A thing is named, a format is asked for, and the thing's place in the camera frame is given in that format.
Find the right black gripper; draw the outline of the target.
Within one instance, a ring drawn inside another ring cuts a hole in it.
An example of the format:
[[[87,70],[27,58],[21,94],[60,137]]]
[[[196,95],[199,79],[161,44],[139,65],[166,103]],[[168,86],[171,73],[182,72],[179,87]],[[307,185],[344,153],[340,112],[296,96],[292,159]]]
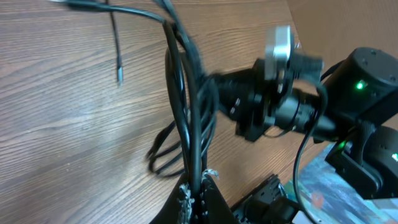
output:
[[[319,83],[323,60],[294,54],[287,63],[276,63],[284,77],[270,79],[265,78],[266,62],[259,58],[252,68],[214,75],[219,109],[236,122],[236,134],[254,142],[277,126],[283,133],[305,134],[313,129],[312,136],[319,141],[336,140],[334,121],[325,115],[314,121],[322,103],[320,97],[293,87],[295,80]]]

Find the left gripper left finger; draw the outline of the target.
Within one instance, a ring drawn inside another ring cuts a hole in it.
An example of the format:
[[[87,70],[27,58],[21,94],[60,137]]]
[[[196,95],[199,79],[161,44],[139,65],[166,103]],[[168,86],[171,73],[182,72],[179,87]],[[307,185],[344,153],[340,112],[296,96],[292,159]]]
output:
[[[191,224],[195,199],[186,174],[182,174],[160,212],[150,224]]]

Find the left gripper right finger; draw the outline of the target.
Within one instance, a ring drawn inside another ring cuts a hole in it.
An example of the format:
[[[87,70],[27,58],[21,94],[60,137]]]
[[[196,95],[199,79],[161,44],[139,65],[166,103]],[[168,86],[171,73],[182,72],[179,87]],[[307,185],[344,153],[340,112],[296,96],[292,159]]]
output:
[[[212,177],[219,178],[213,169],[203,171],[201,177],[201,217],[204,224],[238,224]]]

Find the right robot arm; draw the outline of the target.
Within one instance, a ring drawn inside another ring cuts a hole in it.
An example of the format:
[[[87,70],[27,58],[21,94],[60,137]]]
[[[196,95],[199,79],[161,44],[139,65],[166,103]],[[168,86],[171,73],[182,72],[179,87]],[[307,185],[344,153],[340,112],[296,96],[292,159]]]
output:
[[[238,136],[253,142],[277,127],[333,142],[327,163],[362,198],[397,197],[397,131],[385,126],[397,114],[393,56],[359,47],[325,70],[322,59],[294,52],[213,79]]]

